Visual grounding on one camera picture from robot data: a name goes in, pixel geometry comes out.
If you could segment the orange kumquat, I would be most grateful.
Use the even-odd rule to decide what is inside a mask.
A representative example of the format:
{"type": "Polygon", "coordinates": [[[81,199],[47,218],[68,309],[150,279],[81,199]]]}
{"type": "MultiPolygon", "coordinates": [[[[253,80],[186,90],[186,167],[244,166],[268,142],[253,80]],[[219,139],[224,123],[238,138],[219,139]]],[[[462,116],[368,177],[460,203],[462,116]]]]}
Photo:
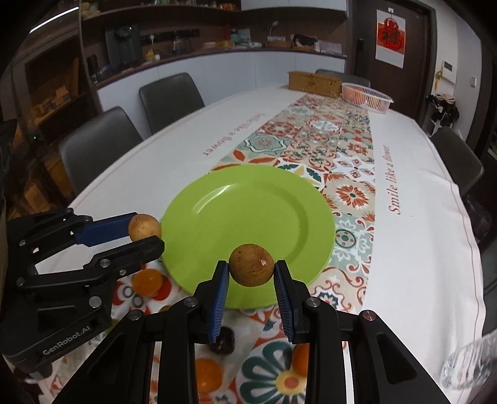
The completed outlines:
{"type": "Polygon", "coordinates": [[[297,344],[292,353],[291,366],[293,371],[301,377],[308,375],[308,362],[309,362],[309,344],[297,344]]]}
{"type": "Polygon", "coordinates": [[[162,274],[156,269],[142,269],[131,280],[133,290],[142,297],[156,296],[162,283],[162,274]]]}

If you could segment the brown longan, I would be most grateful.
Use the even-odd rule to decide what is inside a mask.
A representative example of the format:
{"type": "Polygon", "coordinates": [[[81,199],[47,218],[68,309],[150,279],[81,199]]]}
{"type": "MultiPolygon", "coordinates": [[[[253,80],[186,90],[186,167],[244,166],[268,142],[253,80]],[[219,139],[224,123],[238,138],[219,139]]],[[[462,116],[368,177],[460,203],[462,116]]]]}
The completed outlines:
{"type": "Polygon", "coordinates": [[[271,279],[275,261],[264,248],[249,243],[232,251],[228,265],[232,278],[238,284],[256,287],[271,279]]]}
{"type": "Polygon", "coordinates": [[[159,221],[148,214],[134,215],[128,225],[128,235],[131,241],[139,241],[151,236],[162,237],[159,221]]]}

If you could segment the dark plum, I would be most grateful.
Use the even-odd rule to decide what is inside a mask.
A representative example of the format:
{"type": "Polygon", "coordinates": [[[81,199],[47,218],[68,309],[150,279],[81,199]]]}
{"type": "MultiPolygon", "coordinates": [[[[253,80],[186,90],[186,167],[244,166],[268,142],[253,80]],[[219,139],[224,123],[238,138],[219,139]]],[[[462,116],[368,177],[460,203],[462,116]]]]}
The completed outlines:
{"type": "Polygon", "coordinates": [[[209,344],[209,349],[216,354],[229,355],[235,349],[234,331],[228,327],[221,327],[215,341],[209,344]]]}

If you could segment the white kitchen counter cabinet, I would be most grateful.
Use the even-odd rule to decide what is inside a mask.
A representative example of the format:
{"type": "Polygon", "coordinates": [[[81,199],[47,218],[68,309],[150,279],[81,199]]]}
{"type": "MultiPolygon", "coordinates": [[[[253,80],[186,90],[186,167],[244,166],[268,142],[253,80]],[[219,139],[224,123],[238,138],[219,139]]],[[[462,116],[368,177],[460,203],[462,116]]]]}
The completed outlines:
{"type": "Polygon", "coordinates": [[[122,78],[98,88],[102,109],[122,106],[136,112],[142,106],[139,89],[167,76],[187,73],[193,79],[206,105],[234,94],[269,85],[285,85],[289,71],[314,72],[318,69],[343,72],[346,59],[318,53],[285,50],[240,50],[195,56],[167,62],[141,71],[134,70],[122,78]]]}

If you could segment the clear water bottle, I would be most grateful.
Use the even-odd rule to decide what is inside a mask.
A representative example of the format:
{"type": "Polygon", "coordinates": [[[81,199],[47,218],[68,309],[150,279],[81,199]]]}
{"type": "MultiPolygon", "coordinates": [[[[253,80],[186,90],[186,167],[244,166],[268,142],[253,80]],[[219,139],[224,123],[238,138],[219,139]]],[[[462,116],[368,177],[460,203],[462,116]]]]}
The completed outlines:
{"type": "Polygon", "coordinates": [[[440,371],[445,388],[464,390],[483,385],[496,368],[496,335],[488,334],[452,353],[440,371]]]}

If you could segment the white tablecloth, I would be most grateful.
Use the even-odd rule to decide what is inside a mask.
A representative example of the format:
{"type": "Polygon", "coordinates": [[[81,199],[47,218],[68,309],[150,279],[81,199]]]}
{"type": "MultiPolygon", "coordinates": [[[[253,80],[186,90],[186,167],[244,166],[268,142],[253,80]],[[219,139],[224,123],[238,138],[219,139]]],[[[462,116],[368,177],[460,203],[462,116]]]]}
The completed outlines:
{"type": "Polygon", "coordinates": [[[359,312],[375,311],[438,379],[446,359],[482,334],[480,253],[459,189],[426,134],[395,111],[366,112],[376,196],[359,312]]]}

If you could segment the dark chair near left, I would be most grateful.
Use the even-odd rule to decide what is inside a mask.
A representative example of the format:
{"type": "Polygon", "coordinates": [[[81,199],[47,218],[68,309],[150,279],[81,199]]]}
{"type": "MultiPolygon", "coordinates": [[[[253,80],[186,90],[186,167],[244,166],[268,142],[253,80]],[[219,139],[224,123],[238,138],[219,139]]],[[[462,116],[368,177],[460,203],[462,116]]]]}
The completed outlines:
{"type": "Polygon", "coordinates": [[[143,141],[120,106],[89,120],[66,137],[58,151],[75,195],[143,141]]]}

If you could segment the dark chair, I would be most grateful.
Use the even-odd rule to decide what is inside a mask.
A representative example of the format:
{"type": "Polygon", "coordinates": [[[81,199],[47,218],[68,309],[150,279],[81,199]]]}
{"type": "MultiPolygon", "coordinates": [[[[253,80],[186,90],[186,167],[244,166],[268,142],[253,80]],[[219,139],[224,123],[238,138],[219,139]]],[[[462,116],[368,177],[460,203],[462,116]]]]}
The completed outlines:
{"type": "Polygon", "coordinates": [[[151,82],[139,89],[139,96],[152,134],[205,107],[187,72],[151,82]]]}
{"type": "Polygon", "coordinates": [[[450,127],[441,127],[431,137],[431,141],[453,182],[459,187],[461,196],[466,195],[483,176],[483,164],[450,127]]]}
{"type": "Polygon", "coordinates": [[[89,120],[66,137],[58,151],[75,195],[143,141],[120,106],[89,120]]]}

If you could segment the green plastic plate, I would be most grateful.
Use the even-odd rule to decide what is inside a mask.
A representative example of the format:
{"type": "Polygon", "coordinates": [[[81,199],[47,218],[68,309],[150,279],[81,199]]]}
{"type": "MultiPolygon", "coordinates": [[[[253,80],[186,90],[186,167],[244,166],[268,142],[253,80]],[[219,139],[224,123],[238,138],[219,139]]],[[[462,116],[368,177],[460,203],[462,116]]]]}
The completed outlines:
{"type": "Polygon", "coordinates": [[[281,168],[240,165],[187,185],[161,220],[162,262],[178,286],[193,292],[243,244],[284,260],[291,276],[311,284],[335,244],[335,221],[323,195],[281,168]]]}

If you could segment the dark chair right side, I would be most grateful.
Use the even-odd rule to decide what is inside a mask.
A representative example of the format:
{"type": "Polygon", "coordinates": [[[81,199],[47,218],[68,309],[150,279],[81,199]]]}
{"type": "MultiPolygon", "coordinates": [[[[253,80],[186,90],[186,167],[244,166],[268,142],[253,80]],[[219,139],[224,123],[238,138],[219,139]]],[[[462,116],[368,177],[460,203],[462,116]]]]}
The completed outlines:
{"type": "Polygon", "coordinates": [[[466,195],[483,176],[483,164],[450,127],[441,127],[431,137],[431,141],[453,182],[459,187],[461,196],[466,195]]]}

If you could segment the black coffee machine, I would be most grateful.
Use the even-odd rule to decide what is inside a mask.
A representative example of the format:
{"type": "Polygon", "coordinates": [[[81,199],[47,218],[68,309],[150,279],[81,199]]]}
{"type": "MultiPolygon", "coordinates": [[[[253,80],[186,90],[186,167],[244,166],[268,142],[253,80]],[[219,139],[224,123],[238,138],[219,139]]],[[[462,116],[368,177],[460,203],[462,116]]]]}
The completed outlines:
{"type": "Polygon", "coordinates": [[[125,25],[105,32],[110,66],[117,71],[142,60],[140,32],[136,25],[125,25]]]}

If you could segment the patterned table runner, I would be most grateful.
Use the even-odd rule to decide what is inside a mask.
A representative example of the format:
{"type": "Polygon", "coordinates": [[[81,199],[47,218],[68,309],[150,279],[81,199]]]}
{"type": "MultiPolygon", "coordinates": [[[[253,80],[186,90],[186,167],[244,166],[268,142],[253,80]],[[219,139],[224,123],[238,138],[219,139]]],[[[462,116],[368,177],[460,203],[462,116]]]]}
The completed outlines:
{"type": "Polygon", "coordinates": [[[162,224],[152,263],[162,288],[117,284],[113,317],[154,313],[192,293],[245,243],[287,262],[313,296],[358,313],[374,238],[375,174],[366,111],[337,99],[262,88],[152,135],[99,175],[72,208],[96,219],[130,211],[162,224]]]}

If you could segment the clear basket of oranges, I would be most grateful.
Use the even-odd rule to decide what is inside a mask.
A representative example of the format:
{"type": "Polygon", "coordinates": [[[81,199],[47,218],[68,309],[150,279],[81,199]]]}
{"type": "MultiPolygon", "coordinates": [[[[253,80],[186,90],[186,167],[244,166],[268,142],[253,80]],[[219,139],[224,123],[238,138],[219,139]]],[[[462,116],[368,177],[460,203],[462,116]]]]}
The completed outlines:
{"type": "Polygon", "coordinates": [[[356,107],[385,114],[393,99],[378,90],[351,82],[341,83],[342,99],[356,107]]]}

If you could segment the dark wooden door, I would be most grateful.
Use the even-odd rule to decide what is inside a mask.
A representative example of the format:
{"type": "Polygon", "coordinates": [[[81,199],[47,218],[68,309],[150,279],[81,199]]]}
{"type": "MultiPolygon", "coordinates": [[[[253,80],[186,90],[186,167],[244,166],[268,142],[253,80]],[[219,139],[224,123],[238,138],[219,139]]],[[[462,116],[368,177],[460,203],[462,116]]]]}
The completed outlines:
{"type": "Polygon", "coordinates": [[[433,54],[431,11],[418,1],[353,1],[350,16],[350,72],[418,120],[433,54]]]}

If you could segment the woven brown box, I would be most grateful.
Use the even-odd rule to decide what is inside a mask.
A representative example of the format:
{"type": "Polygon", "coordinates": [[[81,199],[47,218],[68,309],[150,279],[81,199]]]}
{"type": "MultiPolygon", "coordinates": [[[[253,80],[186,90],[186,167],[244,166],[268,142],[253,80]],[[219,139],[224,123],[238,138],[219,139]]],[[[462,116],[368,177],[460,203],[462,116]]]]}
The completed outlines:
{"type": "Polygon", "coordinates": [[[326,76],[305,71],[289,71],[288,88],[309,94],[339,98],[341,95],[341,80],[336,76],[326,76]]]}

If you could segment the dark chair far end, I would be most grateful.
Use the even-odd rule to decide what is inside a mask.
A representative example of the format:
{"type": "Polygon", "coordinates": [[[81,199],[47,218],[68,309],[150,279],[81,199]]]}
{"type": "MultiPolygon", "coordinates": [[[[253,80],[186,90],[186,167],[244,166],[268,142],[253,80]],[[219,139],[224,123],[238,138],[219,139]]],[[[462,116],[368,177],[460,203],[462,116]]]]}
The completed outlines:
{"type": "Polygon", "coordinates": [[[349,82],[349,83],[354,83],[358,84],[367,88],[370,88],[371,82],[363,77],[360,76],[355,76],[355,75],[350,75],[346,73],[342,73],[339,71],[332,71],[332,70],[326,70],[326,69],[317,69],[315,71],[316,74],[323,75],[323,76],[334,76],[337,77],[341,80],[341,82],[349,82]]]}

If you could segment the red white door poster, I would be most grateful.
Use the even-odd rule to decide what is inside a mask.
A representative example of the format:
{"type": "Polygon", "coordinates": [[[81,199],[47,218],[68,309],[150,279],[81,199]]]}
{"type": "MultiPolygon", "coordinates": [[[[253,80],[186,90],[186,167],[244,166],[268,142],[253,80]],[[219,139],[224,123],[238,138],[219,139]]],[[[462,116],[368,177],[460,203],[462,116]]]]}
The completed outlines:
{"type": "Polygon", "coordinates": [[[379,62],[404,68],[406,53],[406,20],[387,12],[376,10],[376,53],[379,62]]]}

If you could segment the white wall intercom panel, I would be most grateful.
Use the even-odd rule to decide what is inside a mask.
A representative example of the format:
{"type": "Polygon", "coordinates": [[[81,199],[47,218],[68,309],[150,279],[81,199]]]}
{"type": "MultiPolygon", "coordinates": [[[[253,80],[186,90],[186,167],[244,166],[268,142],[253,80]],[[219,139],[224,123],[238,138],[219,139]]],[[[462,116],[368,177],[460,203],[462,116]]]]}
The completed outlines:
{"type": "Polygon", "coordinates": [[[457,80],[457,70],[454,65],[452,65],[450,62],[443,61],[442,62],[442,77],[446,79],[446,81],[451,82],[453,84],[456,83],[457,80]]]}

